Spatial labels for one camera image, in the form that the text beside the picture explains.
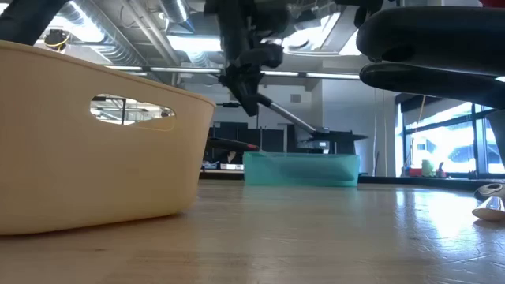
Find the window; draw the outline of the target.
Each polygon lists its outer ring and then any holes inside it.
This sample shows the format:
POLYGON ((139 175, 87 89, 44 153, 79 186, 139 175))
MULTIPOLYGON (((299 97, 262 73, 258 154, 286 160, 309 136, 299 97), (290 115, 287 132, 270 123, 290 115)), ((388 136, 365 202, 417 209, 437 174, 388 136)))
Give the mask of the window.
POLYGON ((487 115, 491 107, 475 103, 418 103, 412 110, 398 107, 395 127, 397 174, 421 168, 423 159, 447 176, 505 174, 487 115))

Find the yellow plastic bin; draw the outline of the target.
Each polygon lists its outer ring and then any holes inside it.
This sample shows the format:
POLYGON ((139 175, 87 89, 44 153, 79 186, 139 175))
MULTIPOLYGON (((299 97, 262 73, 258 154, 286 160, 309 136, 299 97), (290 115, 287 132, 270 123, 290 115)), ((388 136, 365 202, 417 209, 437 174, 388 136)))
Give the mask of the yellow plastic bin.
POLYGON ((0 235, 172 215, 196 189, 215 104, 209 98, 19 43, 0 41, 0 235), (117 125, 97 95, 169 108, 117 125))

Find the silver round air duct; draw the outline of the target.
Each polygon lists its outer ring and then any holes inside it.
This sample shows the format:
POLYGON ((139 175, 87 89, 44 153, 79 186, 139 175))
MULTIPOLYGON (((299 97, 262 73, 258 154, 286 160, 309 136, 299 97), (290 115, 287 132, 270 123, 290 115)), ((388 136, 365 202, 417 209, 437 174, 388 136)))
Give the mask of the silver round air duct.
MULTIPOLYGON (((165 61, 180 65, 174 48, 157 24, 143 8, 140 0, 121 0, 122 8, 127 10, 146 37, 157 48, 165 61)), ((98 53, 114 65, 147 65, 147 61, 130 41, 121 33, 113 21, 95 4, 93 0, 70 0, 59 12, 70 26, 70 31, 82 42, 98 49, 98 53)))

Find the black yellow ceiling device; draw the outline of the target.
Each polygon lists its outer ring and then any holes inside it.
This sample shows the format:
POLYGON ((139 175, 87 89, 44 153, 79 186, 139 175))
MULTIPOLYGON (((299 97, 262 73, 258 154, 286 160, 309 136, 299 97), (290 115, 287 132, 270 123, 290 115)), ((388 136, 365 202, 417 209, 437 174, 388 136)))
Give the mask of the black yellow ceiling device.
POLYGON ((71 33, 62 29, 50 29, 43 39, 44 45, 57 52, 63 52, 71 37, 71 33))

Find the black plastic ladle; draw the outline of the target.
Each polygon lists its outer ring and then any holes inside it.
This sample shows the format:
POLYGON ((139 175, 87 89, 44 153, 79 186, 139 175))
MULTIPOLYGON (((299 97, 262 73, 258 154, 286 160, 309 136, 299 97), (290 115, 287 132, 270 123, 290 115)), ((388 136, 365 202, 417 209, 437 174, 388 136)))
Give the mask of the black plastic ladle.
POLYGON ((371 58, 461 73, 505 76, 505 8, 411 6, 385 9, 360 28, 371 58))

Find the teal translucent plastic bin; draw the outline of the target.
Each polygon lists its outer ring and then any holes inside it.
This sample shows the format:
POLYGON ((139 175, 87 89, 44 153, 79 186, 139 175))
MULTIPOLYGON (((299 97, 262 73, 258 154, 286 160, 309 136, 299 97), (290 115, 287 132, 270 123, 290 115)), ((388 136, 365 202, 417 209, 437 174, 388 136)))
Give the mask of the teal translucent plastic bin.
POLYGON ((285 152, 246 152, 247 185, 354 187, 361 159, 358 155, 285 152))

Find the black turner steel shaft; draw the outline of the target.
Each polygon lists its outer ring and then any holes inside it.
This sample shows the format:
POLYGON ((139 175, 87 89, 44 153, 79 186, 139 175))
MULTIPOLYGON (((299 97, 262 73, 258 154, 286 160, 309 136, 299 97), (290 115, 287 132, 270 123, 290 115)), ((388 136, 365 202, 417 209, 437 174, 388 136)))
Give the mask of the black turner steel shaft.
POLYGON ((256 95, 247 95, 245 98, 240 100, 242 108, 245 110, 248 116, 252 117, 258 115, 259 105, 274 111, 281 117, 292 122, 299 129, 306 131, 311 137, 309 140, 327 140, 331 142, 354 142, 356 140, 363 140, 366 138, 364 135, 353 134, 351 132, 339 132, 339 131, 329 131, 316 129, 305 121, 302 121, 299 117, 290 113, 285 108, 281 107, 279 104, 273 102, 267 96, 257 93, 256 95))

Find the silver rectangular air duct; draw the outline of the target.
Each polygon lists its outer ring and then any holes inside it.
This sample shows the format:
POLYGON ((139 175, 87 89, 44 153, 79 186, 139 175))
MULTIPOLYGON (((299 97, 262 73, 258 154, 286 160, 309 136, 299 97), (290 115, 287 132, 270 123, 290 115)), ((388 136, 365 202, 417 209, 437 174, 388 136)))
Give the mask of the silver rectangular air duct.
POLYGON ((320 26, 296 31, 282 41, 284 52, 302 57, 360 56, 354 26, 354 10, 320 19, 320 26))

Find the black solid turner red dot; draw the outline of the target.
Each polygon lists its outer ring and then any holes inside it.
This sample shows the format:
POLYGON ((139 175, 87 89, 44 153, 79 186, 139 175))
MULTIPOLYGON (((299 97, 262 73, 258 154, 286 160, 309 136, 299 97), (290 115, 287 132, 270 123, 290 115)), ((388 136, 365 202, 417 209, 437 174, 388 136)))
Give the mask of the black solid turner red dot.
POLYGON ((215 138, 209 137, 206 143, 207 148, 218 148, 227 151, 235 151, 235 152, 247 152, 247 151, 255 151, 258 152, 260 148, 254 144, 248 144, 245 142, 237 141, 237 140, 228 140, 223 138, 215 138))

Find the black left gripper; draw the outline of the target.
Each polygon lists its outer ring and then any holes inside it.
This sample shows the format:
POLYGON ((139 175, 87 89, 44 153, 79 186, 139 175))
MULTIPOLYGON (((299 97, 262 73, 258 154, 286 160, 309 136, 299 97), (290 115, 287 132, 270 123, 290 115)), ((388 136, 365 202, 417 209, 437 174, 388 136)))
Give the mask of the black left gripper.
MULTIPOLYGON (((261 40, 286 30, 290 12, 286 7, 221 7, 219 31, 221 48, 230 65, 238 68, 265 65, 276 68, 282 63, 282 47, 261 40)), ((219 83, 243 106, 258 106, 258 86, 263 75, 259 70, 227 69, 219 83)))

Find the linear ceiling light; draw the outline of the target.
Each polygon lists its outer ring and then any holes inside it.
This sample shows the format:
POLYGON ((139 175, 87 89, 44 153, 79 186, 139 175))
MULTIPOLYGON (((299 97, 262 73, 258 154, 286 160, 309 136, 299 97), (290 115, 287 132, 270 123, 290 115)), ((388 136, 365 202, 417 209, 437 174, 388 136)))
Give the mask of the linear ceiling light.
MULTIPOLYGON (((223 69, 212 68, 193 68, 193 67, 151 67, 151 66, 130 66, 130 65, 107 65, 109 69, 115 69, 126 72, 146 73, 146 72, 160 72, 160 73, 191 73, 191 74, 207 74, 207 75, 221 75, 224 74, 223 69)), ((311 79, 328 79, 328 80, 359 80, 358 74, 351 73, 307 73, 307 72, 294 72, 294 71, 273 71, 262 70, 261 73, 269 77, 299 77, 311 79)))

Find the black monitor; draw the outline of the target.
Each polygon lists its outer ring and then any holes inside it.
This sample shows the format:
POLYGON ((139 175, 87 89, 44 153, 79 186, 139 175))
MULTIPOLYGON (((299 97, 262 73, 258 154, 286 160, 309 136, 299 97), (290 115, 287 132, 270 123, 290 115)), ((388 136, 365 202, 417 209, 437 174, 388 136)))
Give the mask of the black monitor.
POLYGON ((328 154, 329 143, 327 141, 303 140, 297 142, 296 152, 309 154, 328 154))

